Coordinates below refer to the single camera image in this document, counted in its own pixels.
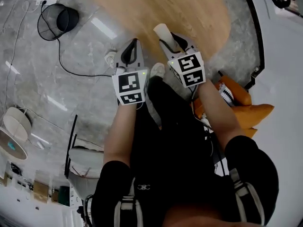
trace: shoe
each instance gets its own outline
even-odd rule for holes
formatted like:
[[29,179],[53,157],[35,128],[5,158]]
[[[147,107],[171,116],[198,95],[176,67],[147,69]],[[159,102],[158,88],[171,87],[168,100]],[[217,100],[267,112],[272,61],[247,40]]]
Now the shoe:
[[104,59],[106,61],[106,63],[111,67],[111,68],[115,68],[114,66],[114,59],[115,59],[115,55],[116,55],[117,51],[109,51],[107,52],[107,54],[104,56]]
[[158,76],[163,78],[165,74],[165,67],[162,63],[156,63],[152,69],[151,69],[151,76],[150,78],[154,77],[154,76]]

